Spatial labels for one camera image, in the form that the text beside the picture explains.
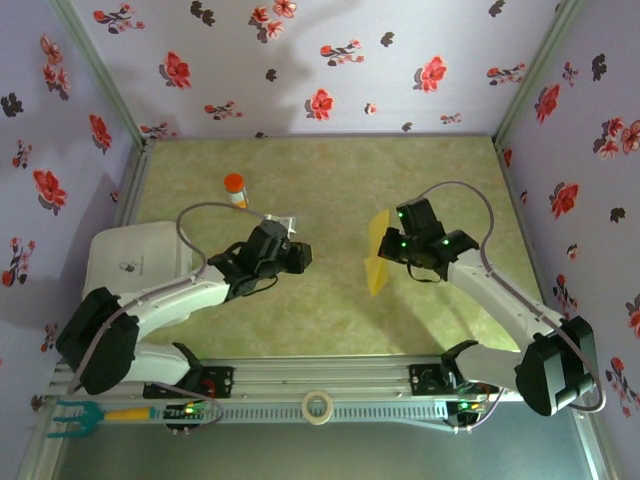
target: yellow handle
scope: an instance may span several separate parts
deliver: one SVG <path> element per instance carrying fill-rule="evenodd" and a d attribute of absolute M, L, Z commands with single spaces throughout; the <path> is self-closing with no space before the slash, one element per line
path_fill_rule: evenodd
<path fill-rule="evenodd" d="M 127 421 L 127 420 L 148 420 L 151 418 L 153 407 L 128 408 L 126 410 L 115 410 L 104 414 L 105 420 Z"/>

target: purple wall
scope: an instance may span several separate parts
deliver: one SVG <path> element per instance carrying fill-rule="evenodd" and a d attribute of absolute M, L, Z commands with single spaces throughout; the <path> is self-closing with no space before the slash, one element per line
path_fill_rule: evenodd
<path fill-rule="evenodd" d="M 640 9 L 585 2 L 502 146 L 546 299 L 594 327 L 620 478 L 640 459 Z"/>
<path fill-rule="evenodd" d="M 4 2 L 2 17 L 0 477 L 9 480 L 35 423 L 32 397 L 59 358 L 56 333 L 80 301 L 90 241 L 112 225 L 132 142 L 45 2 Z"/>

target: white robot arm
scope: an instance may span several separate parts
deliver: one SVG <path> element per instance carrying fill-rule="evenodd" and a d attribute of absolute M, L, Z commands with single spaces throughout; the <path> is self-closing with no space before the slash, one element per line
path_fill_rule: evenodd
<path fill-rule="evenodd" d="M 474 340 L 456 345 L 441 357 L 443 382 L 454 388 L 482 382 L 518 391 L 533 410 L 547 416 L 594 386 L 597 369 L 588 364 L 596 365 L 595 342 L 586 320 L 567 321 L 506 280 L 466 233 L 444 231 L 426 198 L 396 209 L 404 233 L 388 228 L 378 255 L 407 265 L 409 273 L 411 267 L 435 271 L 484 307 L 520 348 L 491 349 Z"/>
<path fill-rule="evenodd" d="M 235 243 L 185 277 L 120 295 L 106 287 L 93 290 L 59 335 L 56 348 L 74 372 L 82 371 L 80 385 L 91 395 L 129 381 L 192 391 L 200 383 L 202 366 L 187 347 L 140 340 L 193 311 L 257 293 L 260 280 L 275 282 L 281 272 L 303 273 L 312 261 L 311 247 L 291 242 L 289 230 L 275 220 L 263 220 L 246 242 Z M 107 322 L 111 325 L 104 330 Z M 101 328 L 104 333 L 95 343 Z M 88 363 L 79 368 L 87 353 Z"/>

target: tape roll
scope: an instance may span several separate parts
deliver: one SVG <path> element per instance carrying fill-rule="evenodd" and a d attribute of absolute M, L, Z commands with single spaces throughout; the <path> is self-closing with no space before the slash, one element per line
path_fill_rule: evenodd
<path fill-rule="evenodd" d="M 316 398 L 322 399 L 324 403 L 327 405 L 327 409 L 319 417 L 315 416 L 313 413 L 309 411 L 309 404 L 311 403 L 312 400 Z M 302 399 L 301 408 L 302 408 L 302 416 L 311 425 L 324 425 L 333 416 L 333 401 L 331 400 L 331 397 L 329 395 L 327 395 L 324 392 L 321 392 L 320 390 L 315 390 L 313 392 L 307 393 L 305 397 Z"/>

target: gray cable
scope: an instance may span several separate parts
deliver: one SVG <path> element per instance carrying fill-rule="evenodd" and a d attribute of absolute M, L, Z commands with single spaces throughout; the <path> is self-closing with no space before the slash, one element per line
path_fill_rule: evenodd
<path fill-rule="evenodd" d="M 232 210 L 238 210 L 239 212 L 244 212 L 244 213 L 248 213 L 250 215 L 254 215 L 260 219 L 265 218 L 266 216 L 256 212 L 254 210 L 249 210 L 247 208 L 239 208 L 236 207 L 234 205 L 228 204 L 228 203 L 223 203 L 223 202 L 201 202 L 201 203 L 196 203 L 194 205 L 191 205 L 187 208 L 185 208 L 182 212 L 180 212 L 180 214 L 178 215 L 178 218 L 176 219 L 176 232 L 178 234 L 178 237 L 180 237 L 180 240 L 182 240 L 182 242 L 184 242 L 184 244 L 189 247 L 191 250 L 193 250 L 202 260 L 202 265 L 200 265 L 200 268 L 198 269 L 198 271 L 194 274 L 194 276 L 191 276 L 189 278 L 186 279 L 181 279 L 178 280 L 175 283 L 172 283 L 170 285 L 165 285 L 164 287 L 160 287 L 160 288 L 156 288 L 154 290 L 150 290 L 148 292 L 146 292 L 145 294 L 141 295 L 140 297 L 130 301 L 129 303 L 126 303 L 125 305 L 123 305 L 122 307 L 120 307 L 115 313 L 113 313 L 103 324 L 102 326 L 98 329 L 98 331 L 96 332 L 96 335 L 93 337 L 93 340 L 91 340 L 91 343 L 89 344 L 89 347 L 87 348 L 87 351 L 84 354 L 84 357 L 82 357 L 82 361 L 80 362 L 80 365 L 78 365 L 78 368 L 76 369 L 75 375 L 73 376 L 73 378 L 71 379 L 71 382 L 69 383 L 69 386 L 67 387 L 67 394 L 68 395 L 73 395 L 75 392 L 77 392 L 80 388 L 80 377 L 82 376 L 82 374 L 84 373 L 85 369 L 87 368 L 87 365 L 89 364 L 89 361 L 91 360 L 91 357 L 93 355 L 93 353 L 96 350 L 96 347 L 98 346 L 98 343 L 100 342 L 100 340 L 102 339 L 102 337 L 104 336 L 104 334 L 107 332 L 107 330 L 109 329 L 109 327 L 111 326 L 111 324 L 113 322 L 116 321 L 116 319 L 122 315 L 124 312 L 126 312 L 127 310 L 129 310 L 130 308 L 138 305 L 139 303 L 144 303 L 147 302 L 159 295 L 162 295 L 164 293 L 167 292 L 171 292 L 174 290 L 178 290 L 184 286 L 187 286 L 191 283 L 193 283 L 195 281 L 195 279 L 200 278 L 202 276 L 202 274 L 204 273 L 204 270 L 207 268 L 207 256 L 205 255 L 205 253 L 200 250 L 198 247 L 196 247 L 193 243 L 191 243 L 189 240 L 187 240 L 187 238 L 184 236 L 184 234 L 182 233 L 182 219 L 183 217 L 189 213 L 191 210 L 195 210 L 196 208 L 201 208 L 201 207 L 225 207 L 225 208 L 230 208 Z M 212 420 L 211 422 L 208 422 L 205 425 L 208 424 L 213 424 L 213 423 L 217 423 L 222 419 L 222 415 L 223 415 L 223 411 L 222 411 L 222 406 L 213 398 L 211 397 L 206 397 L 204 395 L 200 395 L 197 394 L 195 392 L 189 392 L 187 390 L 183 390 L 182 388 L 178 388 L 178 387 L 174 387 L 172 385 L 167 385 L 165 383 L 160 383 L 160 382 L 151 382 L 151 383 L 155 383 L 156 385 L 161 386 L 162 388 L 166 388 L 167 390 L 172 390 L 174 392 L 177 393 L 182 393 L 184 395 L 190 395 L 192 397 L 195 398 L 199 398 L 200 400 L 205 400 L 207 402 L 209 402 L 212 407 L 217 407 L 220 409 L 220 415 Z"/>
<path fill-rule="evenodd" d="M 489 275 L 491 275 L 491 277 L 496 282 L 498 282 L 505 290 L 507 290 L 511 295 L 513 295 L 518 301 L 520 301 L 520 303 L 522 303 L 525 307 L 527 307 L 527 309 L 531 313 L 533 313 L 536 317 L 540 318 L 540 320 L 542 320 L 545 324 L 551 327 L 556 332 L 556 334 L 560 338 L 562 338 L 562 340 L 564 340 L 564 342 L 567 345 L 569 345 L 569 347 L 571 347 L 571 350 L 573 350 L 573 352 L 580 359 L 580 361 L 587 367 L 589 374 L 591 375 L 591 377 L 593 377 L 593 381 L 595 382 L 596 388 L 598 389 L 598 395 L 599 395 L 598 402 L 592 407 L 589 407 L 589 406 L 585 407 L 582 405 L 577 405 L 575 403 L 571 403 L 569 404 L 569 406 L 575 410 L 580 410 L 582 412 L 587 412 L 587 413 L 596 413 L 601 411 L 607 402 L 606 393 L 605 393 L 604 387 L 602 386 L 602 382 L 600 381 L 600 376 L 598 375 L 597 370 L 591 363 L 591 360 L 587 358 L 587 356 L 580 350 L 580 348 L 575 344 L 575 342 L 571 339 L 571 337 L 569 337 L 569 335 L 567 335 L 563 330 L 561 330 L 541 310 L 539 310 L 535 305 L 533 305 L 526 298 L 520 295 L 520 293 L 515 289 L 513 289 L 508 282 L 506 282 L 496 272 L 493 271 L 493 267 L 491 266 L 491 263 L 487 258 L 487 252 L 486 252 L 487 243 L 489 242 L 489 238 L 493 234 L 493 229 L 495 227 L 495 215 L 493 212 L 493 208 L 491 207 L 491 203 L 489 202 L 489 199 L 473 185 L 469 185 L 468 183 L 460 182 L 457 180 L 450 180 L 447 182 L 438 183 L 433 187 L 428 188 L 427 190 L 422 192 L 419 196 L 426 197 L 426 195 L 429 194 L 430 192 L 446 185 L 460 185 L 462 187 L 466 187 L 472 190 L 476 195 L 478 195 L 482 199 L 485 206 L 487 207 L 487 210 L 489 211 L 489 230 L 487 231 L 487 234 L 482 239 L 482 243 L 480 244 L 480 257 L 482 259 L 482 264 L 484 265 L 484 268 L 487 270 L 487 272 L 489 272 Z"/>

